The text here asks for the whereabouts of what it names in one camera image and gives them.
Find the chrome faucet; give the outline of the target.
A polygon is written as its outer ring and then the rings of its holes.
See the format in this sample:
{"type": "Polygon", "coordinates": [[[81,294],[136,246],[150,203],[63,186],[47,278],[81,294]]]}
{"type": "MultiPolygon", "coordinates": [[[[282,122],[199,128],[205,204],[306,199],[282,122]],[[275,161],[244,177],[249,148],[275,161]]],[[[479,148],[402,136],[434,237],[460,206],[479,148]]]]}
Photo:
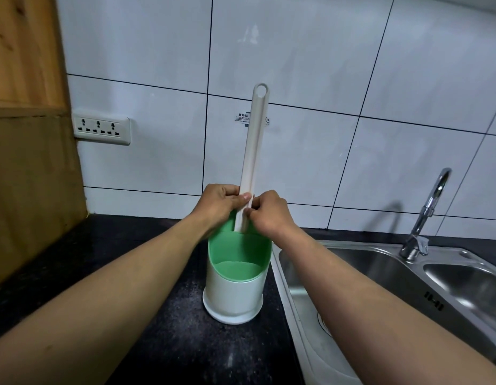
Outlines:
{"type": "Polygon", "coordinates": [[[435,207],[444,191],[448,182],[452,169],[449,167],[443,168],[436,180],[429,196],[422,207],[418,219],[414,224],[411,233],[405,240],[404,245],[399,251],[399,256],[408,261],[415,261],[419,255],[427,256],[429,254],[429,239],[421,236],[421,231],[424,228],[427,220],[433,216],[435,207]]]}

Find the person's right forearm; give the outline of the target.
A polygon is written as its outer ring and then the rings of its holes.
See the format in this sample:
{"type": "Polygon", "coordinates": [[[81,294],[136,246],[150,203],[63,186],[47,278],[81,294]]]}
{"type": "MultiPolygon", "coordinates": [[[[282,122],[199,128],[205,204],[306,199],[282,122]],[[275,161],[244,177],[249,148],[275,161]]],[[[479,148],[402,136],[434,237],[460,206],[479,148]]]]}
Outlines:
{"type": "Polygon", "coordinates": [[[292,261],[365,385],[496,385],[496,367],[297,226],[268,236],[292,261]]]}

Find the white wall sticker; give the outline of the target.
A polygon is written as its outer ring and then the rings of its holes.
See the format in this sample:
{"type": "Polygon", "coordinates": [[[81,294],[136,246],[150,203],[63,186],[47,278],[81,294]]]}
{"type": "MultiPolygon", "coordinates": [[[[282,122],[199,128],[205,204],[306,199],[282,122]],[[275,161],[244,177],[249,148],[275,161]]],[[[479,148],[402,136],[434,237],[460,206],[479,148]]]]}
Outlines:
{"type": "MultiPolygon", "coordinates": [[[[251,112],[246,111],[245,113],[238,113],[235,117],[235,122],[240,122],[244,125],[244,127],[248,128],[250,123],[251,112]]],[[[261,122],[264,127],[269,126],[270,119],[268,117],[265,118],[264,121],[261,122]]]]}

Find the white plastic brush handle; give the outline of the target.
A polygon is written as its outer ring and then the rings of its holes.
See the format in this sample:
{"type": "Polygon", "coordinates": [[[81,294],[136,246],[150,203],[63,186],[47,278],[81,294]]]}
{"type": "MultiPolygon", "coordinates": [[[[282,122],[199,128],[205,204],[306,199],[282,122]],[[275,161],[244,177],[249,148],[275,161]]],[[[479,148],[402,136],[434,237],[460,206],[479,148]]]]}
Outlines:
{"type": "Polygon", "coordinates": [[[255,184],[257,177],[257,166],[259,161],[259,150],[262,146],[264,128],[266,126],[266,113],[268,110],[270,98],[270,89],[266,83],[258,83],[253,90],[251,100],[251,111],[249,127],[247,131],[245,155],[243,159],[243,168],[239,193],[250,193],[251,199],[236,213],[234,231],[244,233],[247,230],[248,220],[244,210],[251,207],[255,194],[255,184]]]}

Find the person's left forearm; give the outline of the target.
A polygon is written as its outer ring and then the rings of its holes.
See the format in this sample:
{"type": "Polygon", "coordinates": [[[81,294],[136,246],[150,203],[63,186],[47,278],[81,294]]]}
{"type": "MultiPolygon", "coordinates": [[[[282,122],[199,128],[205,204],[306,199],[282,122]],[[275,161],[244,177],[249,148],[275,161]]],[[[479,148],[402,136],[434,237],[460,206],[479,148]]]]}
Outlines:
{"type": "Polygon", "coordinates": [[[104,385],[217,222],[192,213],[0,337],[0,385],[104,385]]]}

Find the stainless steel sink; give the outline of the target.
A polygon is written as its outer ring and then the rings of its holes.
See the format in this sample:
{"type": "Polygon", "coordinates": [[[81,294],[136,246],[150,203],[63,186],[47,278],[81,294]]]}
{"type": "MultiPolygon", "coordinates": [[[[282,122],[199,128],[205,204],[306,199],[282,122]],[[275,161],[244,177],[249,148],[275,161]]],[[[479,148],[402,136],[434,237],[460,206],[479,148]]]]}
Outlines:
{"type": "MultiPolygon", "coordinates": [[[[409,262],[398,244],[321,241],[401,300],[496,366],[496,266],[456,247],[430,246],[409,262]]],[[[288,255],[273,245],[271,265],[307,385],[361,385],[316,310],[288,255]]]]}

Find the green and white brush holder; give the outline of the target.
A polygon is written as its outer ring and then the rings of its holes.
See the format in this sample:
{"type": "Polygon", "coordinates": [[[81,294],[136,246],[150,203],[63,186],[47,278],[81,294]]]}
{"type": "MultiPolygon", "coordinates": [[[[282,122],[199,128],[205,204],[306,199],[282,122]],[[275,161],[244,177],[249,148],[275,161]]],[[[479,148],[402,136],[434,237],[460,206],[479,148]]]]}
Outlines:
{"type": "Polygon", "coordinates": [[[207,312],[223,324],[251,321],[261,310],[272,242],[248,223],[234,231],[236,211],[208,239],[206,286],[202,301],[207,312]]]}

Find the wooden cabinet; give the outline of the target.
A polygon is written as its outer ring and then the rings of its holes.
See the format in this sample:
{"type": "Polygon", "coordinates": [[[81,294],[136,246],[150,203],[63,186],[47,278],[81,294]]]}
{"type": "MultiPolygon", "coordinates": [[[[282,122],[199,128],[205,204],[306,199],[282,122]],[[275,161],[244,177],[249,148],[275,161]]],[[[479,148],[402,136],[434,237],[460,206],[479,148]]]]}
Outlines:
{"type": "Polygon", "coordinates": [[[0,0],[0,284],[87,215],[56,0],[0,0]]]}

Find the white wall socket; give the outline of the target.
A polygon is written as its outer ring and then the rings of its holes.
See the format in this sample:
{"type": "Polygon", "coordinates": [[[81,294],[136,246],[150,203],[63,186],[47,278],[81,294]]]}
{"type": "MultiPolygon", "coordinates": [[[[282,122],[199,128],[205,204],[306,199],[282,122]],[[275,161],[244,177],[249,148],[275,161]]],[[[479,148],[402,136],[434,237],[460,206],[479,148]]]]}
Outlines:
{"type": "Polygon", "coordinates": [[[129,146],[130,119],[72,115],[73,134],[78,140],[129,146]]]}

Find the person's right hand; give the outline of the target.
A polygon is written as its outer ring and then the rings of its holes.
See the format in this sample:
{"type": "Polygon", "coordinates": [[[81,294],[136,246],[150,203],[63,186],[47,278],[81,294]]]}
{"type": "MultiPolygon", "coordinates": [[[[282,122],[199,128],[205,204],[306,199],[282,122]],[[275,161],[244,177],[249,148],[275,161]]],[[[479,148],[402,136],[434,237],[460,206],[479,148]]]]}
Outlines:
{"type": "Polygon", "coordinates": [[[300,231],[290,214],[287,201],[275,190],[266,191],[255,197],[251,207],[255,209],[262,207],[266,210],[266,222],[251,223],[258,233],[269,238],[280,248],[285,246],[292,234],[300,231]]]}

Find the person's left hand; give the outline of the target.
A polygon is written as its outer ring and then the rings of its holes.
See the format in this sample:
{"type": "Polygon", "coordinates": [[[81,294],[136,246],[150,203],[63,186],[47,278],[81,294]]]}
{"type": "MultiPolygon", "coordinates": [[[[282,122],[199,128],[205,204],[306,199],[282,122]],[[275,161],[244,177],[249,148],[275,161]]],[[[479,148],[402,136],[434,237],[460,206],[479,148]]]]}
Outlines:
{"type": "Polygon", "coordinates": [[[198,203],[190,214],[203,233],[201,239],[207,239],[229,219],[232,211],[238,210],[231,209],[231,195],[239,194],[242,193],[238,185],[208,184],[205,187],[198,203]]]}

